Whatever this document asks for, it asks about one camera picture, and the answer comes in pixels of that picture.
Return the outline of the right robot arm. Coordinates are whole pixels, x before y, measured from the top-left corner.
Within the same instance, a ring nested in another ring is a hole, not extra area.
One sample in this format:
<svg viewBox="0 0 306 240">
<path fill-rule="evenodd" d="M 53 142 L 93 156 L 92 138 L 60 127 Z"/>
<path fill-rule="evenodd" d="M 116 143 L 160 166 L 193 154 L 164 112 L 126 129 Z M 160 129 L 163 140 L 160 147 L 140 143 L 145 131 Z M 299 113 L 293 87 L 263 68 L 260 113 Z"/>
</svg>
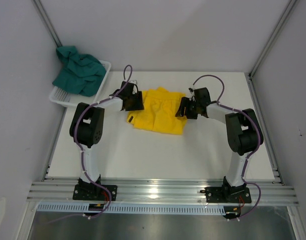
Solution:
<svg viewBox="0 0 306 240">
<path fill-rule="evenodd" d="M 228 173 L 223 178 L 221 196 L 232 202 L 246 189 L 244 176 L 249 159 L 264 142 L 256 113 L 251 108 L 240 110 L 212 101 L 206 87 L 190 91 L 193 96 L 181 98 L 175 116 L 196 120 L 201 115 L 225 124 L 232 155 Z"/>
</svg>

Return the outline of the white plastic basket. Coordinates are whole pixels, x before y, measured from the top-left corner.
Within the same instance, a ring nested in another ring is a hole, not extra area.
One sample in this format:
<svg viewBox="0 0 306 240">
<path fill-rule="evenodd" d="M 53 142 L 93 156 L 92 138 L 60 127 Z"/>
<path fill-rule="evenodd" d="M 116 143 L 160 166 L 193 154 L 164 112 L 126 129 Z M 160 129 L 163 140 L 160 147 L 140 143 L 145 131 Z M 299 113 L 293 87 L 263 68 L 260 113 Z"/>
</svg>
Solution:
<svg viewBox="0 0 306 240">
<path fill-rule="evenodd" d="M 54 86 L 53 90 L 49 94 L 49 100 L 52 103 L 59 104 L 65 108 L 76 108 L 79 103 L 92 104 L 97 102 L 112 67 L 111 63 L 108 61 L 100 60 L 100 63 L 105 68 L 106 73 L 102 80 L 101 85 L 99 86 L 99 89 L 97 90 L 94 96 L 87 97 L 79 94 L 72 94 L 64 91 L 63 89 L 57 86 Z"/>
</svg>

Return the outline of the yellow shorts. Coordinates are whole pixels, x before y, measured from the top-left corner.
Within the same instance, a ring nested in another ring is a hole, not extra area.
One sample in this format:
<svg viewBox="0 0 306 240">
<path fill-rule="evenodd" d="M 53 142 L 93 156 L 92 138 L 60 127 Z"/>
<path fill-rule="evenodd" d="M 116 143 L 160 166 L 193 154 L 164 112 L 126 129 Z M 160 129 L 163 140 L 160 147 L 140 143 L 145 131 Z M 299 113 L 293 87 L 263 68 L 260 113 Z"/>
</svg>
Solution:
<svg viewBox="0 0 306 240">
<path fill-rule="evenodd" d="M 182 135 L 187 118 L 176 117 L 176 113 L 185 96 L 185 93 L 168 91 L 163 87 L 143 91 L 144 109 L 130 111 L 126 122 L 135 129 Z"/>
</svg>

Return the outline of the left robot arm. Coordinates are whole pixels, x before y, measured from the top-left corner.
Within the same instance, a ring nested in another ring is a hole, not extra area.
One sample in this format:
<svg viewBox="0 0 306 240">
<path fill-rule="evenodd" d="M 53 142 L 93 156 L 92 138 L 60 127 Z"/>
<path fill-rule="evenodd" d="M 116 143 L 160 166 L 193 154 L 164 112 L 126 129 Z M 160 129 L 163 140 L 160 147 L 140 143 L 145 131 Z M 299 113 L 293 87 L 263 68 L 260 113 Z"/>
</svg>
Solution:
<svg viewBox="0 0 306 240">
<path fill-rule="evenodd" d="M 103 189 L 100 187 L 101 174 L 94 145 L 98 144 L 102 138 L 105 117 L 112 112 L 143 109 L 143 94 L 135 80 L 123 81 L 121 87 L 106 99 L 93 104 L 81 102 L 77 105 L 69 135 L 80 153 L 81 174 L 77 186 L 80 190 L 84 190 L 84 194 L 90 200 L 98 199 Z"/>
</svg>

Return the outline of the green shorts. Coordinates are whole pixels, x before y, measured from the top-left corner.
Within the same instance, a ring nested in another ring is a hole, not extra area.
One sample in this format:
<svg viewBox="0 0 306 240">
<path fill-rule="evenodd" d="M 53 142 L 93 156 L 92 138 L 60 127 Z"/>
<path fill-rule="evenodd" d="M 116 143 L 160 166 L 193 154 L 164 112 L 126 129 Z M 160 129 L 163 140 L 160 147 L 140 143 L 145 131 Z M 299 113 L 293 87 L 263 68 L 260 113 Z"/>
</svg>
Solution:
<svg viewBox="0 0 306 240">
<path fill-rule="evenodd" d="M 107 73 L 91 54 L 81 54 L 75 46 L 56 48 L 62 68 L 52 84 L 69 94 L 92 97 L 98 92 Z"/>
</svg>

